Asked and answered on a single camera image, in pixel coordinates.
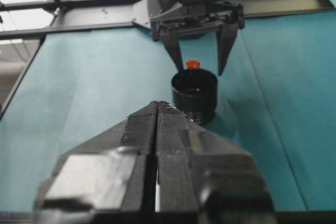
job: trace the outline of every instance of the blue tablecloth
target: blue tablecloth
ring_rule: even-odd
[[[206,127],[252,152],[278,210],[336,209],[336,12],[248,20]],[[216,72],[215,34],[181,42]],[[30,211],[57,157],[152,100],[176,73],[138,28],[47,36],[0,121],[0,211]]]

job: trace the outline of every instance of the red cap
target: red cap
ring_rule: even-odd
[[[198,60],[187,60],[187,68],[188,69],[198,69],[200,68],[201,63]]]

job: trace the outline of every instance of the black cylinder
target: black cylinder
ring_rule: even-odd
[[[217,77],[204,69],[185,69],[172,79],[176,108],[199,125],[210,122],[217,106]]]

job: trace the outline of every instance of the robotic arm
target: robotic arm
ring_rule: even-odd
[[[162,40],[178,71],[183,70],[180,37],[217,32],[218,74],[221,75],[237,30],[244,28],[243,6],[224,0],[142,0],[134,10],[148,13],[148,19],[136,17],[135,22],[150,28],[154,41]]]

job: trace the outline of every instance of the black plastic part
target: black plastic part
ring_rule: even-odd
[[[172,79],[176,108],[195,123],[204,125],[215,116],[217,77],[204,69],[185,69]]]

